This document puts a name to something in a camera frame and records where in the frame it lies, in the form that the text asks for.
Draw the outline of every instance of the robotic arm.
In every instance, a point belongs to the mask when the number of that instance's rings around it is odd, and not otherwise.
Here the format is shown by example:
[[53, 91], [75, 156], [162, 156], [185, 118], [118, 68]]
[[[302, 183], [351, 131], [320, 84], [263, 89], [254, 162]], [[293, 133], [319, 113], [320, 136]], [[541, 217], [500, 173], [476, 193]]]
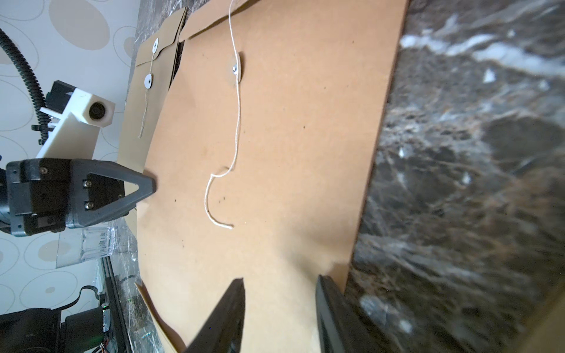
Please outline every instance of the robotic arm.
[[[54, 125], [35, 159], [0, 169], [0, 230], [15, 236], [83, 228], [125, 216], [155, 192], [155, 181], [118, 163], [92, 160], [114, 103], [61, 81], [41, 111]], [[124, 181], [139, 189], [125, 195]]]

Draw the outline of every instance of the camera lens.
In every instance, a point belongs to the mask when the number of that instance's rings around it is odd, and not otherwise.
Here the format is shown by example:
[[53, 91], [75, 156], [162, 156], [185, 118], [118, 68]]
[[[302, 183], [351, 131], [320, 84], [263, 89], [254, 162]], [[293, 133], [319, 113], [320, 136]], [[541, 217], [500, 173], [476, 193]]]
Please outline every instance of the camera lens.
[[106, 114], [106, 108], [101, 102], [96, 102], [90, 106], [90, 110], [88, 111], [91, 119], [98, 120], [104, 117]]

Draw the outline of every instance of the string closure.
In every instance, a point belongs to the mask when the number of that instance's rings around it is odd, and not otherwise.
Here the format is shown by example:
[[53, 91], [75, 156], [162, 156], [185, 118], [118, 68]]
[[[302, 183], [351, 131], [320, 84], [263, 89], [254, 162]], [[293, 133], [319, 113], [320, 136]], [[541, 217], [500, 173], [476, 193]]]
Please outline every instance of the string closure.
[[145, 110], [143, 111], [143, 118], [141, 119], [140, 134], [137, 138], [141, 138], [141, 136], [143, 135], [143, 129], [145, 127], [145, 115], [147, 115], [147, 92], [149, 91], [149, 89], [151, 88], [151, 85], [153, 84], [153, 74], [152, 74], [153, 59], [155, 59], [155, 53], [157, 52], [158, 46], [159, 46], [159, 38], [155, 39], [155, 42], [153, 43], [153, 48], [151, 49], [153, 54], [151, 55], [151, 65], [149, 65], [149, 74], [147, 74], [147, 76], [145, 76], [145, 81], [144, 81], [144, 85], [145, 85]]
[[236, 148], [235, 148], [235, 152], [233, 154], [232, 164], [229, 166], [228, 170], [225, 171], [222, 174], [210, 174], [210, 179], [208, 180], [208, 185], [206, 185], [206, 193], [204, 194], [204, 209], [206, 210], [206, 214], [208, 215], [208, 218], [215, 225], [220, 226], [222, 228], [226, 228], [226, 229], [233, 229], [233, 225], [218, 222], [212, 216], [212, 214], [210, 214], [210, 209], [208, 208], [208, 194], [210, 192], [210, 186], [212, 185], [212, 181], [215, 178], [222, 178], [222, 177], [228, 175], [233, 170], [233, 167], [236, 165], [238, 145], [239, 145], [239, 139], [240, 139], [240, 125], [241, 125], [241, 97], [240, 97], [240, 77], [241, 77], [240, 69], [241, 69], [241, 67], [240, 66], [241, 66], [241, 62], [240, 62], [240, 59], [239, 59], [239, 54], [237, 54], [236, 41], [233, 39], [233, 29], [232, 29], [232, 5], [233, 5], [233, 1], [234, 0], [232, 0], [229, 3], [228, 22], [229, 22], [229, 34], [232, 36], [233, 53], [236, 57], [236, 64], [233, 67], [233, 74], [236, 77], [236, 92], [237, 92]]

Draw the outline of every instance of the white plastic bracket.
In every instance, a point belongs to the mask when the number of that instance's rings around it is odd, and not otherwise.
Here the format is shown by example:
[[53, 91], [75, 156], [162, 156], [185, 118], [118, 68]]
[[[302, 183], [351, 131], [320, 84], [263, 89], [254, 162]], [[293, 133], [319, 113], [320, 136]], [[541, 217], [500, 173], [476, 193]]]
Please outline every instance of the white plastic bracket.
[[[92, 114], [95, 103], [104, 107], [104, 115]], [[41, 111], [59, 119], [55, 129], [41, 147], [37, 158], [92, 159], [100, 129], [112, 124], [116, 104], [76, 88], [63, 113], [47, 108]]]

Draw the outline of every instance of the envelope flap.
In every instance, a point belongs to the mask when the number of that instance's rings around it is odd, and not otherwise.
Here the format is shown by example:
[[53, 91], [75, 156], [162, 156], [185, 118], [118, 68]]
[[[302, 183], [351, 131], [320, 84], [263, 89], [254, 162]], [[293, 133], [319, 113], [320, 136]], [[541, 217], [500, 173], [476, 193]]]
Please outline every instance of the envelope flap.
[[[161, 28], [156, 33], [140, 45], [140, 49], [137, 52], [136, 66], [150, 62], [151, 57], [155, 60], [164, 48], [175, 42], [175, 38], [184, 21], [185, 15], [186, 7], [175, 11], [171, 16], [165, 19]], [[159, 38], [159, 43], [155, 56], [153, 56], [153, 44], [157, 38]]]
[[[190, 14], [186, 24], [179, 35], [179, 42], [190, 39], [204, 30], [217, 25], [228, 17], [229, 4], [232, 0], [210, 0], [196, 12]], [[232, 13], [236, 12], [245, 3], [254, 3], [257, 0], [233, 0]]]

